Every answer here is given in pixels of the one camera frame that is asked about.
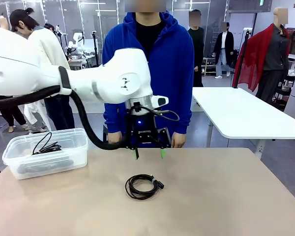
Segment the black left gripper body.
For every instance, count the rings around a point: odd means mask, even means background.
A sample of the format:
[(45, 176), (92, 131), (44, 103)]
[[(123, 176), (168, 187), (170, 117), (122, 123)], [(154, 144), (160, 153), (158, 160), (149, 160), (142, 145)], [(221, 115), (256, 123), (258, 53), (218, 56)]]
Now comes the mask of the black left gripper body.
[(127, 145), (130, 149), (157, 148), (156, 133), (154, 115), (136, 116), (127, 114), (126, 134), (128, 135)]

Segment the person's left hand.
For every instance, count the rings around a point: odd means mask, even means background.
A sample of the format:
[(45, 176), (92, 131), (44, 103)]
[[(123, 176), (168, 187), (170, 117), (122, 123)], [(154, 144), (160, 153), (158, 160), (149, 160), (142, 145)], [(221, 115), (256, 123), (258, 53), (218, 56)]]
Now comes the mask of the person's left hand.
[(186, 142), (186, 134), (174, 132), (172, 135), (171, 148), (182, 148)]

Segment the person's right hand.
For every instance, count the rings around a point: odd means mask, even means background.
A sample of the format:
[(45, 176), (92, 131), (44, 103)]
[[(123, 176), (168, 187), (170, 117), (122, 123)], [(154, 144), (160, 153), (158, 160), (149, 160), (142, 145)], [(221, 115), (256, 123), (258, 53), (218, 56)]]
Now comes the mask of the person's right hand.
[(107, 139), (108, 139), (108, 143), (110, 144), (118, 143), (122, 140), (122, 133), (120, 131), (114, 132), (114, 133), (108, 133)]

